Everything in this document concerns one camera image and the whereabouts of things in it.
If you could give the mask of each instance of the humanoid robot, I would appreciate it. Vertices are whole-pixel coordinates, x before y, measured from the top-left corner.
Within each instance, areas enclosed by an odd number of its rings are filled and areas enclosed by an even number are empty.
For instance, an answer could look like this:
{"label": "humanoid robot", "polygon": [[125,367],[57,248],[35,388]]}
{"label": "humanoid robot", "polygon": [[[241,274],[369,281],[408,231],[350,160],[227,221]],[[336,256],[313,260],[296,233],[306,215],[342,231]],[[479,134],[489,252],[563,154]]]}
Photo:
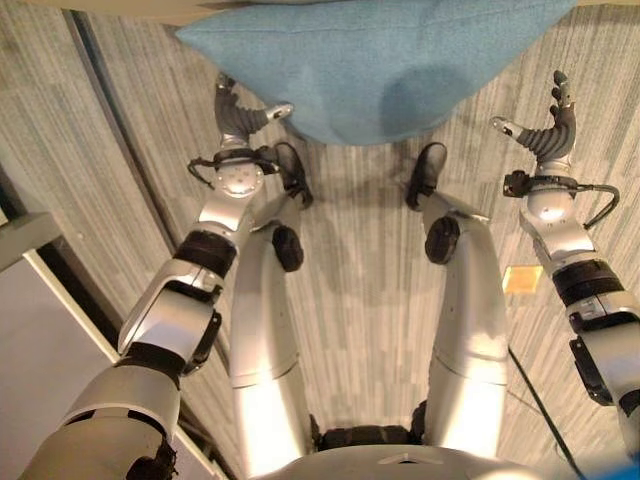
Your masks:
{"label": "humanoid robot", "polygon": [[[534,176],[507,175],[504,193],[523,198],[521,224],[577,334],[578,371],[593,399],[618,409],[633,456],[640,451],[640,307],[589,237],[599,219],[581,225],[574,217],[576,193],[595,187],[570,175],[574,104],[567,78],[556,72],[554,80],[552,128],[492,120],[536,156]],[[251,134],[293,107],[241,109],[232,88],[221,75],[221,151],[190,165],[212,188],[197,222],[132,310],[120,334],[121,360],[87,386],[22,478],[171,478],[180,377],[209,355],[222,320],[215,305],[234,262],[230,376],[248,478],[540,478],[495,458],[508,357],[500,269],[489,219],[437,189],[446,159],[439,143],[420,154],[406,194],[422,214],[428,259],[447,270],[429,400],[411,432],[319,433],[306,406],[284,282],[304,260],[299,215],[313,197],[290,145],[249,148]],[[211,181],[202,166],[213,169]]]}

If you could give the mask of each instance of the black cable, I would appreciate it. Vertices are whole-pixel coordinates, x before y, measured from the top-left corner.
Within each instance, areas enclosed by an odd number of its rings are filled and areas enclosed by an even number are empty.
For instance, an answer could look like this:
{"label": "black cable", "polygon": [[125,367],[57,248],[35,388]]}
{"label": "black cable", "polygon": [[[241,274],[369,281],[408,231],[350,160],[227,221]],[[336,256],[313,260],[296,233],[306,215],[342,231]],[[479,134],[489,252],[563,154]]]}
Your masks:
{"label": "black cable", "polygon": [[590,230],[597,223],[600,223],[604,220],[620,203],[620,191],[612,186],[612,185],[584,185],[579,184],[577,188],[561,188],[561,187],[550,187],[550,188],[541,188],[536,190],[537,192],[570,192],[570,193],[583,193],[589,191],[597,191],[597,192],[605,192],[610,193],[613,197],[598,213],[596,213],[591,220],[582,224],[585,230]]}
{"label": "black cable", "polygon": [[527,376],[527,373],[524,371],[524,368],[522,368],[522,365],[520,364],[520,361],[518,360],[518,357],[516,357],[516,354],[513,353],[513,350],[511,350],[511,347],[509,347],[509,355],[511,356],[511,359],[513,360],[513,363],[515,363],[516,368],[520,372],[520,375],[522,375],[522,379],[524,380],[524,383],[527,384],[527,387],[529,388],[529,391],[531,392],[531,395],[533,396],[533,399],[536,401],[536,404],[538,405],[538,408],[540,409],[540,413],[542,413],[542,416],[544,417],[545,421],[547,422],[547,425],[549,426],[549,429],[551,430],[551,433],[553,434],[553,437],[556,439],[556,442],[558,443],[558,446],[562,450],[562,453],[566,457],[567,462],[569,463],[569,465],[571,465],[571,468],[573,468],[573,471],[576,473],[578,478],[580,478],[581,480],[587,480],[587,477],[584,476],[584,474],[582,473],[582,471],[580,470],[578,465],[576,465],[576,461],[573,459],[573,455],[571,454],[571,451],[569,450],[569,447],[567,447],[567,444],[564,443],[564,439],[562,438],[562,435],[560,434],[560,432],[556,428],[555,423],[553,423],[553,420],[549,416],[549,413],[547,412],[547,409],[545,408],[544,404],[542,403],[542,400],[538,396],[538,392],[536,392],[536,389],[534,388],[534,386],[532,385],[531,381],[529,380],[529,377]]}
{"label": "black cable", "polygon": [[612,185],[578,185],[579,192],[586,192],[589,190],[610,193],[613,195],[613,198],[602,208],[602,210],[596,213],[591,220],[583,224],[585,230],[589,230],[598,222],[604,220],[604,218],[613,212],[613,210],[618,206],[618,203],[620,203],[620,191]]}

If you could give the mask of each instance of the blue cushion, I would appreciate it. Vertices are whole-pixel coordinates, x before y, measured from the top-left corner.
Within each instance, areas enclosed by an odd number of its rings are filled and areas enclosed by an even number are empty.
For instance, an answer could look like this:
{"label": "blue cushion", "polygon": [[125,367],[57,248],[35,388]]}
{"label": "blue cushion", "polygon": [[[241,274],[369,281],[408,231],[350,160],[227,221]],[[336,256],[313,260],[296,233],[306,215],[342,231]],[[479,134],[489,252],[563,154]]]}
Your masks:
{"label": "blue cushion", "polygon": [[324,143],[421,134],[496,76],[573,0],[351,0],[256,5],[178,37]]}

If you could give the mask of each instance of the white wall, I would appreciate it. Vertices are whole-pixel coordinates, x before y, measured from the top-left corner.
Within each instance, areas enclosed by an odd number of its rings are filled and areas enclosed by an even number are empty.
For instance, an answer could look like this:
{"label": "white wall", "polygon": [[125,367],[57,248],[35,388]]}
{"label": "white wall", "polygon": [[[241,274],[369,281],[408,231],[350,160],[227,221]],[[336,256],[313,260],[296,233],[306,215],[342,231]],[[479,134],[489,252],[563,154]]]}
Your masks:
{"label": "white wall", "polygon": [[[22,473],[40,443],[58,428],[76,396],[111,364],[108,346],[102,348],[27,260],[0,273],[3,479]],[[182,432],[173,446],[178,450],[180,480],[216,478],[217,468],[205,464],[204,457],[196,458],[199,452],[189,450],[193,445]]]}

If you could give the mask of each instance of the floor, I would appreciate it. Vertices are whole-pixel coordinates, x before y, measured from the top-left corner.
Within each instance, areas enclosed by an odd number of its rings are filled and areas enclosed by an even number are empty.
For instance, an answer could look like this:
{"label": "floor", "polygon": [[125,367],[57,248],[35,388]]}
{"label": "floor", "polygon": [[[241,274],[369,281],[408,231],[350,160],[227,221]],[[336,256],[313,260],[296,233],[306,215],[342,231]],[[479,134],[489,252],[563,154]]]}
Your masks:
{"label": "floor", "polygon": [[[86,51],[77,48],[69,14],[0,1],[0,163],[29,211],[55,215],[125,317],[204,201],[206,189],[185,165],[218,148],[217,72],[180,44],[171,27],[100,15],[86,20],[97,77],[87,68]],[[638,45],[640,7],[580,7],[421,138],[326,146],[304,143],[279,125],[256,136],[256,146],[283,138],[297,146],[317,200],[303,213],[306,261],[288,286],[307,399],[323,429],[408,426],[427,394],[444,270],[426,260],[420,215],[402,201],[412,159],[424,144],[448,146],[441,187],[492,217],[501,268],[536,263],[518,227],[518,202],[501,196],[503,175],[529,170],[532,158],[488,120],[503,114],[545,124],[556,68],[570,76],[577,102],[576,178],[611,183],[622,194],[594,239],[623,284],[640,294]],[[259,105],[249,92],[241,98]],[[579,215],[593,215],[598,201],[604,198],[583,195]],[[226,294],[221,310],[228,319],[230,289]],[[535,295],[508,296],[507,304],[511,345],[578,463],[620,456],[615,411],[584,391],[567,345],[573,332],[551,282],[542,279]],[[227,322],[222,351],[228,332]],[[566,469],[512,367],[499,455],[543,470]],[[239,474],[231,391],[219,356],[186,379],[183,392]]]}

